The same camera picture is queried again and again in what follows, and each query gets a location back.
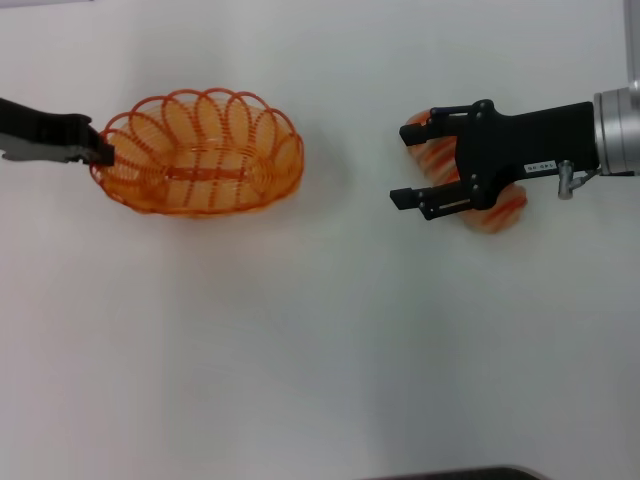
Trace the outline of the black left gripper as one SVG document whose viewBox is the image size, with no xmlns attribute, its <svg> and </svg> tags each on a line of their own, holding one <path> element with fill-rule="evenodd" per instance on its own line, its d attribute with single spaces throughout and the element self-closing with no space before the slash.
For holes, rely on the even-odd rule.
<svg viewBox="0 0 640 480">
<path fill-rule="evenodd" d="M 76 155 L 77 122 L 78 144 Z M 100 150 L 104 141 L 84 114 L 53 114 L 1 99 L 1 156 L 10 161 L 47 160 L 113 166 L 114 150 Z"/>
</svg>

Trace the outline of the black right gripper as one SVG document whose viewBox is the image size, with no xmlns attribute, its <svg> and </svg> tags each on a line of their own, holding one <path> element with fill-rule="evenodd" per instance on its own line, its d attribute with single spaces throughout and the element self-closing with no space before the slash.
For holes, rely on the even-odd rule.
<svg viewBox="0 0 640 480">
<path fill-rule="evenodd" d="M 590 102 L 519 115 L 499 113 L 490 100 L 434 107 L 423 123 L 404 125 L 399 135 L 406 146 L 457 137 L 459 182 L 390 192 L 398 210 L 418 209 L 428 221 L 489 209 L 508 185 L 551 176 L 563 162 L 576 171 L 599 166 Z"/>
</svg>

